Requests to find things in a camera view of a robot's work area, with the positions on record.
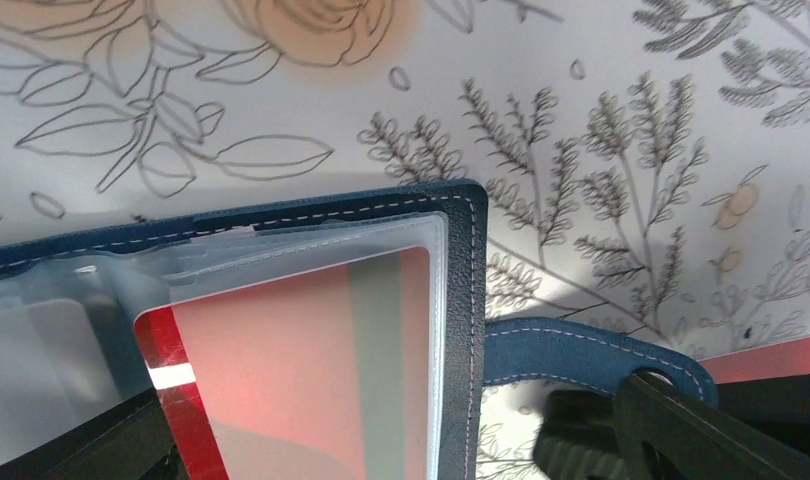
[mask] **blue leather strap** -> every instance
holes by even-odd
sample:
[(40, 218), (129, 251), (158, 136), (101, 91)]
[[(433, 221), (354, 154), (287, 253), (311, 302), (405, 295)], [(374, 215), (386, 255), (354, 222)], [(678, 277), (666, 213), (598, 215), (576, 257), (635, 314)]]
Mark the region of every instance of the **blue leather strap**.
[(549, 379), (614, 395), (639, 370), (666, 375), (679, 390), (712, 406), (717, 387), (693, 359), (657, 345), (552, 318), (514, 318), (485, 327), (484, 385)]

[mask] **blue leather cover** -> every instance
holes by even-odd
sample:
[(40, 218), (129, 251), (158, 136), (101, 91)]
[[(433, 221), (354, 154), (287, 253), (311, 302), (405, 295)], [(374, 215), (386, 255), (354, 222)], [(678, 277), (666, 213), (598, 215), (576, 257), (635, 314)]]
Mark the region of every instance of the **blue leather cover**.
[(335, 195), (108, 227), (0, 248), (0, 275), (88, 250), (132, 253), (196, 236), (369, 220), (414, 212), (448, 218), (447, 335), (438, 478), (475, 478), (484, 343), (487, 195), (468, 180)]
[(515, 318), (485, 328), (485, 385), (545, 378), (614, 395), (623, 377), (651, 370), (712, 406), (717, 387), (693, 359), (625, 335), (552, 318)]

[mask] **pink card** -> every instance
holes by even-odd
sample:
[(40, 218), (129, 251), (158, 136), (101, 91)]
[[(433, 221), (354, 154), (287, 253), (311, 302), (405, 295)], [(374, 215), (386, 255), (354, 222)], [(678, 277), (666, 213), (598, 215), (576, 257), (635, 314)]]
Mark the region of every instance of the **pink card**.
[(430, 264), (410, 249), (142, 315), (191, 478), (427, 478)]

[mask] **floral patterned paper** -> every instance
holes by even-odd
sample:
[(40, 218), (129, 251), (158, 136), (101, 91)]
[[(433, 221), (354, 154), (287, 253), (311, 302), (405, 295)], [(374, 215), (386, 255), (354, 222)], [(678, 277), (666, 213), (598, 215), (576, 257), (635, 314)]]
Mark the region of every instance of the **floral patterned paper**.
[[(0, 0), (0, 245), (468, 177), (492, 318), (810, 334), (810, 0)], [(542, 478), (488, 389), (478, 475)]]

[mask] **white stitching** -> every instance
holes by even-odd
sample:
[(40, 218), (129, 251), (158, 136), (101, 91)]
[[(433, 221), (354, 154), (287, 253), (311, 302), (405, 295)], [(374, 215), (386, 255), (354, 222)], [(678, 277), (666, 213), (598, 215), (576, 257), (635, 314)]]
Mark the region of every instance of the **white stitching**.
[[(474, 395), (475, 390), (476, 390), (476, 383), (475, 383), (475, 371), (476, 371), (476, 363), (475, 363), (476, 362), (476, 360), (475, 360), (475, 349), (476, 349), (476, 221), (477, 221), (476, 208), (475, 208), (475, 206), (473, 206), (473, 201), (472, 200), (470, 200), (468, 197), (461, 196), (461, 195), (446, 195), (446, 196), (441, 196), (441, 197), (422, 197), (422, 198), (417, 199), (416, 202), (422, 203), (422, 202), (428, 202), (430, 200), (431, 201), (438, 201), (438, 200), (449, 200), (449, 199), (464, 200), (465, 202), (467, 202), (467, 205), (470, 207), (470, 220), (472, 222), (472, 226), (471, 226), (472, 236), (471, 236), (471, 241), (470, 241), (470, 392), (469, 392), (469, 403), (467, 405), (467, 429), (466, 429), (466, 435), (467, 436), (466, 436), (466, 439), (464, 441), (464, 480), (467, 480), (467, 478), (469, 477), (469, 474), (470, 474), (470, 432), (471, 432), (470, 424), (472, 423), (472, 420), (473, 420), (473, 406), (474, 406), (473, 405), (473, 395)], [(400, 205), (407, 205), (407, 204), (411, 204), (411, 203), (414, 203), (414, 202), (415, 202), (415, 200), (406, 200), (404, 202), (394, 202), (394, 203), (388, 203), (388, 204), (380, 204), (380, 205), (375, 205), (372, 208), (370, 208), (370, 207), (359, 208), (358, 211), (359, 212), (365, 212), (365, 211), (368, 211), (368, 210), (371, 210), (371, 209), (372, 210), (377, 210), (377, 209), (381, 209), (381, 208), (398, 207)], [(338, 216), (338, 215), (346, 215), (346, 214), (351, 214), (351, 213), (354, 213), (354, 211), (345, 210), (345, 211), (342, 211), (342, 212), (331, 212), (331, 213), (326, 214), (326, 216), (334, 217), (334, 216)], [(313, 215), (313, 218), (318, 218), (318, 217), (321, 217), (321, 216), (322, 215)], [(280, 219), (280, 220), (271, 220), (271, 221), (268, 221), (268, 222), (264, 222), (264, 224), (268, 225), (268, 224), (271, 224), (271, 223), (292, 222), (293, 220), (294, 219), (290, 219), (290, 218)], [(212, 231), (205, 231), (205, 232), (196, 232), (196, 231), (190, 230), (190, 231), (186, 231), (186, 232), (182, 232), (182, 233), (170, 233), (168, 235), (162, 235), (162, 236), (159, 236), (159, 237), (149, 237), (149, 239), (156, 239), (157, 240), (157, 239), (163, 239), (163, 238), (172, 238), (172, 237), (176, 237), (176, 236), (188, 237), (190, 235), (193, 235), (194, 233), (199, 234), (199, 235), (208, 235), (208, 234), (211, 234), (211, 233), (229, 231), (229, 230), (234, 230), (234, 229), (237, 229), (237, 228), (247, 228), (250, 225), (259, 225), (259, 224), (251, 224), (250, 223), (250, 224), (245, 224), (245, 225), (237, 225), (237, 226), (226, 228), (226, 229), (221, 229), (220, 228), (220, 229), (216, 229), (216, 230), (212, 230)], [(139, 242), (142, 242), (142, 241), (143, 241), (142, 239), (132, 239), (132, 240), (129, 240), (129, 241), (126, 241), (126, 242), (114, 242), (114, 243), (111, 243), (110, 245), (115, 245), (115, 246), (116, 245), (125, 245), (127, 243), (139, 243)], [(88, 247), (86, 249), (79, 249), (78, 251), (91, 250), (91, 249), (96, 249), (96, 248), (105, 247), (105, 246), (107, 246), (107, 245), (106, 244), (96, 245), (96, 246), (93, 246), (93, 247)], [(44, 257), (44, 258), (50, 258), (50, 257), (60, 256), (60, 255), (67, 255), (67, 254), (70, 254), (70, 253), (73, 253), (73, 250), (68, 251), (68, 252), (56, 253), (54, 255), (51, 255), (49, 257)], [(0, 265), (0, 268), (4, 268), (6, 266), (19, 265), (21, 263), (24, 263), (24, 260), (16, 262), (15, 264), (2, 264), (2, 265)]]
[[(340, 244), (340, 243), (351, 242), (352, 240), (358, 240), (358, 239), (361, 239), (361, 238), (372, 238), (372, 237), (377, 237), (377, 236), (380, 236), (380, 235), (388, 235), (391, 232), (396, 232), (396, 231), (399, 231), (399, 230), (410, 230), (410, 229), (413, 229), (413, 228), (420, 228), (420, 227), (424, 226), (424, 224), (425, 223), (423, 222), (423, 223), (415, 223), (415, 224), (412, 223), (412, 224), (407, 224), (407, 225), (397, 225), (397, 226), (393, 226), (393, 227), (388, 226), (388, 227), (385, 227), (383, 230), (374, 230), (374, 231), (371, 231), (371, 232), (358, 233), (358, 234), (351, 235), (351, 236), (348, 236), (348, 237), (333, 238), (331, 240), (325, 240), (325, 241), (317, 242), (317, 243), (310, 243), (310, 244), (303, 245), (303, 246), (300, 246), (300, 247), (288, 248), (286, 250), (279, 250), (278, 247), (276, 247), (276, 250), (274, 252), (271, 252), (271, 253), (263, 253), (263, 254), (259, 254), (259, 255), (255, 256), (255, 257), (252, 257), (250, 259), (244, 258), (244, 259), (237, 260), (235, 262), (231, 262), (231, 263), (228, 263), (228, 264), (219, 265), (219, 266), (216, 266), (216, 267), (208, 267), (208, 268), (204, 268), (204, 269), (201, 269), (201, 270), (197, 270), (196, 271), (196, 276), (197, 276), (197, 278), (204, 278), (205, 276), (211, 275), (211, 274), (216, 273), (216, 272), (224, 272), (226, 270), (230, 270), (230, 269), (233, 269), (233, 268), (246, 266), (250, 262), (254, 263), (254, 262), (259, 262), (259, 261), (263, 261), (263, 260), (269, 260), (269, 259), (272, 259), (272, 258), (282, 257), (282, 256), (290, 255), (290, 254), (293, 254), (293, 253), (297, 253), (297, 252), (304, 252), (304, 251), (307, 251), (307, 250), (313, 250), (315, 248), (322, 248), (322, 247), (328, 247), (330, 245), (337, 245), (337, 244)], [(236, 248), (246, 248), (246, 246), (244, 245), (244, 246), (240, 246), (240, 247), (238, 247), (238, 246), (216, 247), (216, 248), (213, 248), (213, 249), (214, 250), (230, 250), (230, 249), (236, 249)]]
[(467, 403), (467, 430), (464, 439), (464, 480), (470, 474), (470, 424), (473, 421), (473, 392), (476, 389), (476, 207), (464, 198), (470, 207), (470, 393)]
[[(437, 200), (449, 200), (449, 199), (465, 200), (470, 205), (470, 210), (472, 212), (475, 212), (475, 209), (473, 208), (472, 200), (470, 200), (467, 197), (463, 197), (461, 195), (447, 195), (447, 196), (442, 196), (442, 197), (423, 197), (423, 198), (420, 198), (419, 200), (416, 200), (416, 201), (418, 201), (418, 202), (427, 202), (429, 200), (437, 201)], [(376, 205), (374, 207), (361, 208), (358, 211), (359, 212), (365, 212), (365, 211), (372, 210), (372, 209), (396, 207), (396, 206), (400, 206), (400, 205), (401, 205), (401, 203), (395, 202), (395, 203)], [(325, 215), (327, 215), (327, 216), (337, 216), (337, 215), (346, 215), (346, 214), (351, 214), (351, 213), (354, 213), (354, 211), (352, 211), (352, 210), (344, 210), (342, 212), (331, 212), (331, 213), (328, 213), (328, 214), (325, 214)], [(322, 216), (325, 216), (325, 215), (322, 215), (322, 214), (313, 215), (312, 218), (319, 218), (319, 217), (322, 217)], [(270, 220), (268, 222), (264, 222), (264, 224), (265, 225), (272, 225), (272, 224), (280, 223), (280, 222), (292, 222), (292, 221), (294, 221), (296, 219), (299, 219), (299, 218), (303, 218), (303, 217), (296, 217), (295, 219), (294, 218), (282, 218), (282, 219)], [(473, 226), (473, 231), (475, 232), (475, 222), (476, 222), (475, 213), (473, 213), (472, 219), (473, 219), (473, 225), (474, 225)], [(217, 228), (217, 229), (214, 229), (214, 230), (205, 230), (205, 231), (201, 231), (201, 232), (197, 232), (196, 230), (188, 230), (186, 232), (169, 233), (167, 235), (160, 235), (160, 236), (157, 236), (157, 237), (147, 237), (146, 240), (160, 240), (160, 239), (179, 237), (179, 236), (180, 237), (188, 237), (188, 236), (193, 235), (193, 234), (210, 235), (210, 234), (213, 234), (213, 233), (221, 233), (221, 232), (227, 232), (227, 231), (230, 231), (230, 230), (235, 230), (235, 229), (238, 229), (238, 228), (247, 228), (247, 227), (254, 226), (254, 225), (260, 225), (260, 223), (247, 223), (247, 224), (244, 224), (244, 225), (236, 225), (234, 227)], [(107, 246), (120, 246), (120, 245), (127, 245), (127, 244), (133, 244), (133, 243), (141, 243), (143, 241), (144, 241), (144, 239), (135, 238), (135, 239), (127, 240), (125, 242), (103, 243), (101, 245), (93, 245), (92, 247), (79, 248), (77, 250), (69, 250), (69, 251), (66, 251), (66, 252), (54, 253), (52, 255), (47, 255), (45, 257), (37, 257), (37, 258), (31, 259), (31, 261), (43, 260), (43, 259), (52, 258), (52, 257), (59, 257), (59, 256), (62, 256), (62, 255), (68, 255), (70, 253), (84, 252), (84, 251), (87, 251), (87, 250), (104, 248), (104, 247), (107, 247)], [(4, 268), (4, 267), (13, 267), (13, 266), (16, 266), (16, 265), (21, 265), (23, 263), (25, 263), (25, 260), (20, 260), (19, 262), (13, 262), (13, 263), (3, 263), (3, 264), (0, 265), (0, 269)]]
[[(591, 342), (596, 342), (596, 343), (599, 343), (600, 345), (606, 345), (606, 346), (609, 346), (611, 348), (616, 348), (618, 350), (622, 350), (622, 351), (627, 352), (627, 353), (634, 353), (635, 355), (637, 355), (639, 357), (645, 357), (645, 358), (648, 358), (650, 360), (655, 360), (656, 362), (661, 363), (662, 365), (675, 368), (676, 370), (679, 370), (682, 373), (684, 373), (685, 375), (687, 375), (688, 377), (690, 377), (690, 379), (693, 380), (694, 384), (697, 386), (697, 390), (699, 390), (699, 399), (700, 400), (705, 400), (705, 394), (704, 394), (704, 391), (702, 389), (702, 385), (700, 385), (699, 380), (691, 372), (689, 372), (687, 369), (682, 368), (682, 367), (680, 367), (678, 365), (674, 365), (674, 364), (672, 364), (672, 363), (670, 363), (670, 362), (668, 362), (666, 360), (662, 360), (662, 359), (660, 359), (658, 357), (653, 357), (652, 355), (647, 355), (645, 353), (641, 353), (641, 352), (638, 352), (636, 350), (621, 347), (620, 345), (615, 345), (615, 344), (610, 343), (610, 342), (605, 342), (605, 341), (602, 341), (602, 340), (600, 340), (598, 338), (588, 337), (586, 335), (579, 335), (578, 333), (565, 332), (563, 330), (555, 330), (555, 329), (552, 329), (552, 328), (517, 328), (517, 329), (514, 329), (514, 330), (506, 330), (504, 332), (488, 333), (487, 335), (485, 335), (485, 337), (498, 337), (500, 335), (509, 335), (509, 334), (512, 334), (512, 333), (521, 333), (521, 332), (540, 332), (540, 333), (553, 333), (553, 334), (567, 335), (569, 337), (576, 337), (578, 339), (583, 339), (583, 340), (589, 340)], [(526, 373), (526, 374), (522, 374), (522, 376), (533, 376), (533, 375), (549, 375), (549, 374), (545, 374), (545, 373)], [(501, 379), (498, 379), (498, 380), (486, 380), (485, 383), (494, 383), (494, 382), (505, 380), (505, 379), (508, 379), (508, 378), (511, 378), (511, 377), (505, 377), (505, 378), (501, 378)]]
[(591, 390), (597, 390), (597, 391), (600, 391), (602, 393), (611, 393), (608, 390), (604, 390), (604, 389), (599, 388), (599, 387), (594, 387), (593, 385), (589, 385), (589, 384), (587, 384), (585, 382), (581, 382), (581, 381), (575, 380), (573, 378), (562, 377), (562, 376), (559, 376), (559, 375), (553, 375), (551, 373), (521, 373), (519, 375), (509, 375), (507, 377), (494, 378), (494, 379), (491, 379), (491, 380), (485, 380), (484, 383), (485, 383), (485, 385), (490, 385), (492, 383), (504, 382), (506, 380), (515, 381), (515, 380), (524, 380), (524, 379), (527, 379), (527, 378), (543, 378), (543, 377), (549, 377), (549, 378), (551, 378), (553, 380), (559, 380), (559, 381), (564, 382), (564, 383), (575, 383), (576, 385), (581, 385), (583, 387), (589, 388)]

